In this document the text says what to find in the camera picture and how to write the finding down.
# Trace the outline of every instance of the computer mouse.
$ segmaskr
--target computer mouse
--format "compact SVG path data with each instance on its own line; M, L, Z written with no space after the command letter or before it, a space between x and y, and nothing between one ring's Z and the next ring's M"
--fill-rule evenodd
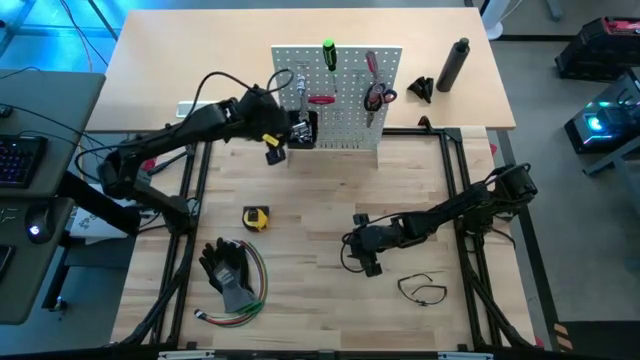
M34 244L44 244L51 240L56 232L53 203L37 202L29 206L24 217L27 237Z

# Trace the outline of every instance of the black desk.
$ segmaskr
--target black desk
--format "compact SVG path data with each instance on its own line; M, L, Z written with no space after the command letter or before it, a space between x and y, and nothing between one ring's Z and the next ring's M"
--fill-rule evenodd
M11 72L0 71L0 77ZM104 81L102 74L25 71L0 80L0 103L40 113L83 132ZM94 207L99 209L97 212L117 212L120 208L107 198L99 197L99 193L67 172L69 161L80 141L78 133L18 109L14 109L9 118L0 119L0 133L17 134L24 130L63 137L73 145L49 137L46 154L30 187L0 189L0 209L16 210L14 220L0 220L0 244L16 247L13 259L0 280L0 324L20 324L31 312L51 258L60 245L60 239L65 238L64 227L74 205L70 198L76 199L79 206L98 216L100 214L85 205L94 202ZM46 136L35 133L25 135ZM54 211L57 218L56 235L45 244L33 244L24 232L24 211L34 201L56 195L59 196L55 199ZM49 293L55 294L55 290L52 292L50 288Z

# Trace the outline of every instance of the eyeglasses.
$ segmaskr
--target eyeglasses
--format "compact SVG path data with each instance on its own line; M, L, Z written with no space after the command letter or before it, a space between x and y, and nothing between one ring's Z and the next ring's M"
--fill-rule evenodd
M420 276L424 276L429 280L429 283L433 282L433 279L427 275L427 273L419 273L419 274L415 274L415 275L411 275L411 276L407 276L407 277L403 277L402 279L398 280L398 290L400 290L400 293L406 297L407 299L411 300L412 302L420 305L420 306L429 306L429 305L436 305L442 302L442 300L444 300L444 298L447 297L447 287L443 286L443 285L431 285L431 284L425 284L425 285L420 285L418 286L415 290L413 290L413 292L409 295L407 295L407 293L404 291L404 289L402 288L402 282L409 280L409 279L413 279L415 277L420 277ZM430 302L430 301L425 301L425 300L420 300L418 299L415 294L421 290L421 289L425 289L425 288L432 288L432 289L439 289L442 290L442 297L440 298L440 300L438 301L434 301L434 302Z

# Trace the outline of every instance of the keyboard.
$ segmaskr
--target keyboard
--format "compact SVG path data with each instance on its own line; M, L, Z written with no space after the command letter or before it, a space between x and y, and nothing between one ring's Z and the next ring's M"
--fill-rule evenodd
M0 188L28 188L46 145L42 136L0 135Z

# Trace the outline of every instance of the glove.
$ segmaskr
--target glove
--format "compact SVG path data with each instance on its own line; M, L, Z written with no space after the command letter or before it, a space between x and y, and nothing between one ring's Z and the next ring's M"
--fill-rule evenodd
M216 249L205 244L199 259L213 286L224 300L226 313L236 313L258 300L249 285L249 264L242 245L218 238Z

